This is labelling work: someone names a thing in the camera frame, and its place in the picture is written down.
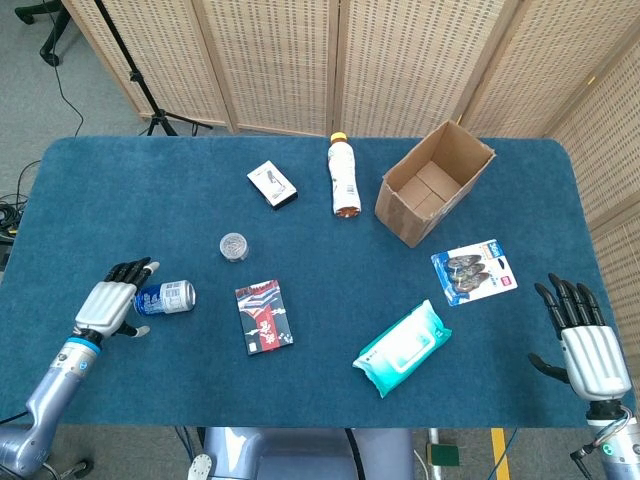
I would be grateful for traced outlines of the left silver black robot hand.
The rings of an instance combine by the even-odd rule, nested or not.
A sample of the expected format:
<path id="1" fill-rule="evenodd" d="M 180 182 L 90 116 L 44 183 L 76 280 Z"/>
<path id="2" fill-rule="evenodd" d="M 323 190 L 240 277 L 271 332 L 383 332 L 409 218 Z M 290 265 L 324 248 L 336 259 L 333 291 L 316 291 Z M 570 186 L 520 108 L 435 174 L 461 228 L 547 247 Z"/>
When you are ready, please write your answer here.
<path id="1" fill-rule="evenodd" d="M 133 327 L 125 317 L 140 288 L 158 268 L 159 263 L 150 257 L 114 265 L 94 286 L 77 313 L 72 337 L 100 348 L 104 339 L 114 335 L 131 338 L 147 335 L 149 326 Z"/>

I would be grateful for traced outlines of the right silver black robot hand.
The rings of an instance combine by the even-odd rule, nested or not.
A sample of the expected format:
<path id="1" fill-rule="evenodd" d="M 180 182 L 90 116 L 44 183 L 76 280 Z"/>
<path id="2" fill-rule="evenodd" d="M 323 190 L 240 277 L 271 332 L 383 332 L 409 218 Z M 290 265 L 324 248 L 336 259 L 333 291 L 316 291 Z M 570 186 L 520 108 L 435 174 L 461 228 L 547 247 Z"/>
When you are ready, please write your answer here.
<path id="1" fill-rule="evenodd" d="M 555 288 L 534 285 L 547 309 L 564 365 L 553 366 L 539 355 L 528 355 L 543 375 L 571 386 L 589 402 L 614 401 L 632 389 L 622 348 L 608 325 L 593 292 L 583 283 L 573 284 L 554 273 L 548 275 Z"/>

